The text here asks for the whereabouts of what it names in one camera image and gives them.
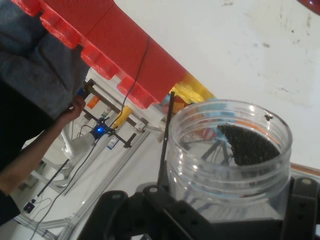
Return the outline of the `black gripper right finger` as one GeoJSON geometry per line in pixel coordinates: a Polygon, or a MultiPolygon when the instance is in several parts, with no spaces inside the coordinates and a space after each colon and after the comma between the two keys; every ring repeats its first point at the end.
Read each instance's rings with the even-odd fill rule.
{"type": "Polygon", "coordinates": [[[281,240],[315,240],[320,212],[320,184],[309,177],[294,179],[290,189],[281,240]]]}

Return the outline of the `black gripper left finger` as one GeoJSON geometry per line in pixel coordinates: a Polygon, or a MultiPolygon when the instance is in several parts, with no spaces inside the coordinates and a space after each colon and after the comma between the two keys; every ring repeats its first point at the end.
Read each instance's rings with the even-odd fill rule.
{"type": "Polygon", "coordinates": [[[168,174],[160,172],[158,185],[128,196],[123,191],[104,193],[78,236],[80,240],[213,240],[212,225],[190,205],[168,193],[168,174]]]}

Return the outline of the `person's bare hand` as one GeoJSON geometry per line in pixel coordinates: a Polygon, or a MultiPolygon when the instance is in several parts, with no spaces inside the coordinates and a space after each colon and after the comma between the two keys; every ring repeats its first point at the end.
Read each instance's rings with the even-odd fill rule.
{"type": "Polygon", "coordinates": [[[84,98],[80,95],[76,95],[73,98],[71,105],[59,116],[59,122],[66,125],[71,121],[74,121],[80,116],[81,112],[85,108],[85,105],[86,102],[84,98]]]}

